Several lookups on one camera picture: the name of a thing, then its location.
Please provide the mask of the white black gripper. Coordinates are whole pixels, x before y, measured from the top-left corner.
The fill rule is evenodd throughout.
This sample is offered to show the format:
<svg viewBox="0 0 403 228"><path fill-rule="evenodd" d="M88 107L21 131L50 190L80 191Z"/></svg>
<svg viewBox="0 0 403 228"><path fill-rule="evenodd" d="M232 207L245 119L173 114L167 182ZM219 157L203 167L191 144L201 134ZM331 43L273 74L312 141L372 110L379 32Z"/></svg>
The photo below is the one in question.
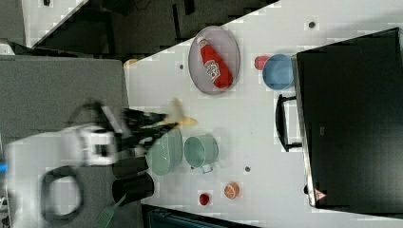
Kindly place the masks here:
<svg viewBox="0 0 403 228"><path fill-rule="evenodd" d="M93 120L76 124L82 111L91 111ZM137 109L123 110L125 123L118 123L110 109L103 104L82 104L77 107L63 130L63 163L72 166L111 165L124 151L140 146L149 149L156 140L174 129L175 123L144 127L163 121L167 115Z"/></svg>

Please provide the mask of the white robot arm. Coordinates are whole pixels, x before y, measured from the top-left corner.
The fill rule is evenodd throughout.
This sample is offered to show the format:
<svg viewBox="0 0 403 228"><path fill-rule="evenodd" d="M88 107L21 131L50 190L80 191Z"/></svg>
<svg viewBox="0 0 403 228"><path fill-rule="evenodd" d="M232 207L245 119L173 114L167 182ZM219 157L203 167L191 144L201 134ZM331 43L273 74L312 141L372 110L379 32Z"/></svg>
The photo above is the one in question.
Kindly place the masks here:
<svg viewBox="0 0 403 228"><path fill-rule="evenodd" d="M177 125L166 114L129 108L118 123L107 106L93 102L79 106L61 131L8 144L7 187L17 203L12 224L29 228L71 223L84 209L85 199L80 197L76 204L54 202L53 183L70 179L75 191L84 194L78 168L119 164L124 152L138 145L149 149Z"/></svg>

